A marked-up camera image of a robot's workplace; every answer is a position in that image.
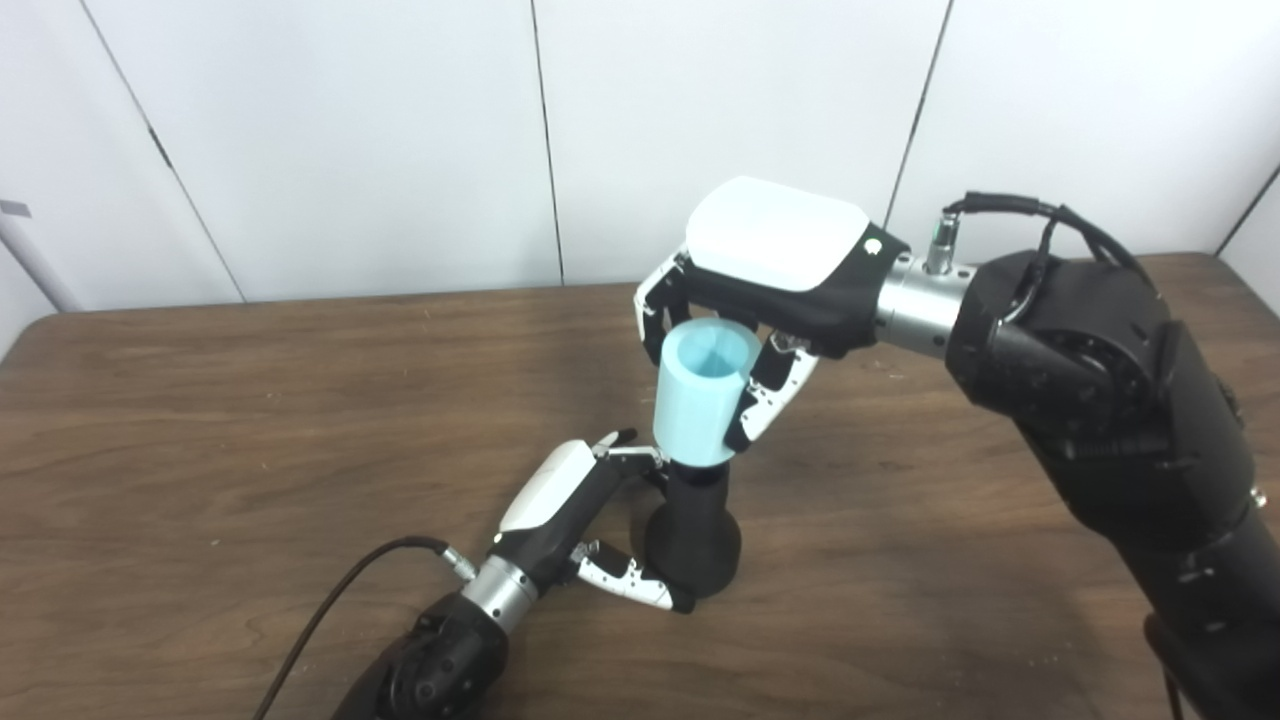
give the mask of light blue cup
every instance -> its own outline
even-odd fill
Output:
[[[755,334],[731,320],[676,325],[662,343],[653,437],[672,460],[694,468],[733,456],[724,432],[760,354]]]

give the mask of black robotic arm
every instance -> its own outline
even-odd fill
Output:
[[[1258,515],[1252,455],[1234,398],[1140,264],[1069,208],[1029,197],[969,193],[943,210],[923,258],[829,202],[745,178],[713,192],[636,293],[650,357],[690,302],[772,328],[726,436],[739,451],[819,356],[881,341],[943,360],[972,402],[1018,425],[1071,514],[1120,552],[1152,603],[1146,634],[1171,687],[1206,720],[1280,717],[1280,553]],[[1034,251],[957,265],[966,213],[1047,223]],[[1092,261],[1050,252],[1060,224],[1080,232]],[[771,274],[796,247],[813,272]]]
[[[334,720],[475,717],[485,692],[506,669],[508,637],[553,587],[575,579],[641,605],[691,612],[692,596],[622,551],[582,538],[627,478],[664,486],[666,457],[653,447],[626,447],[635,437],[635,430],[618,430],[594,446],[575,439],[552,451],[507,509],[479,568],[434,538],[403,538],[367,555],[320,605],[253,719],[266,716],[338,596],[361,570],[398,547],[434,550],[453,568],[462,588],[428,607],[383,651],[347,692]]]

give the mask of wooden table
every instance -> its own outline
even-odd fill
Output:
[[[1280,322],[1221,263],[1149,259],[1280,497]],[[552,447],[646,428],[628,286],[56,315],[0,365],[0,716],[243,719],[348,565],[479,557]],[[655,505],[595,524],[626,547]],[[1146,605],[1011,425],[941,364],[827,363],[735,461],[735,583],[691,616],[585,587],[513,637],[488,717],[1167,717]],[[1270,512],[1272,532],[1280,532]],[[425,603],[376,565],[274,717],[328,717]]]

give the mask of white wall panel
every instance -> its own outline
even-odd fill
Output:
[[[52,311],[45,293],[0,245],[0,360],[27,325]]]
[[[251,300],[559,282],[529,4],[88,8]]]
[[[884,217],[945,0],[536,0],[568,282],[631,281],[740,174]]]
[[[239,296],[74,0],[0,1],[0,199],[70,309]]]
[[[1280,315],[1280,182],[1271,183],[1235,231],[1222,260]]]
[[[1277,88],[1280,3],[956,0],[888,229],[919,247],[984,190],[1066,202],[1135,252],[1212,251],[1280,163]],[[1039,227],[968,219],[957,255]]]

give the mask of black cable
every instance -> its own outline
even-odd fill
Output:
[[[997,195],[989,192],[968,192],[964,199],[956,200],[942,209],[946,214],[978,214],[978,213],[1016,213],[1021,215],[1039,215],[1042,218],[1056,219],[1064,225],[1079,231],[1084,237],[1089,252],[1096,260],[1102,261],[1108,258],[1116,265],[1133,270],[1148,286],[1155,287],[1151,277],[1142,264],[1123,246],[1120,241],[1111,237],[1093,223],[1085,220],[1066,205],[1050,205],[1034,197],[1021,195]]]
[[[298,657],[302,655],[302,648],[307,646],[307,641],[310,641],[311,634],[316,632],[316,628],[320,625],[320,620],[324,620],[325,614],[329,612],[329,609],[338,601],[338,597],[343,593],[343,591],[346,591],[347,587],[365,571],[365,568],[369,568],[379,557],[401,547],[424,547],[436,555],[444,555],[449,543],[426,536],[408,536],[381,544],[369,555],[361,557],[360,561],[356,562],[351,570],[347,570],[347,574],[338,580],[338,584],[329,591],[329,596],[324,598],[320,607],[317,607],[315,614],[311,615],[311,620],[307,621],[306,628],[302,628],[302,633],[298,635],[298,639],[293,642],[293,648],[289,650],[289,655],[284,656],[284,662],[280,665],[280,670],[275,674],[275,679],[271,680],[271,687],[266,688],[266,694],[262,697],[262,702],[259,703],[257,710],[253,712],[253,720],[262,720],[266,717],[266,712],[271,710],[271,703],[275,702],[275,696],[280,693],[280,688],[284,687],[284,680],[289,676],[289,671],[293,670],[293,665],[297,664]]]
[[[1005,316],[1001,319],[1002,322],[1016,322],[1036,302],[1041,286],[1044,284],[1044,277],[1048,275],[1048,247],[1056,228],[1057,218],[1050,218],[1048,223],[1044,224],[1044,231],[1041,233],[1041,243],[1036,249],[1036,258],[1027,265],[1023,281],[1018,283],[1020,287],[1025,286],[1027,290],[1020,292],[1021,299],[1012,302],[1009,313],[1005,313]]]
[[[1172,675],[1165,673],[1165,693],[1169,694],[1169,714],[1174,720],[1183,720],[1183,696],[1178,692],[1178,683]]]

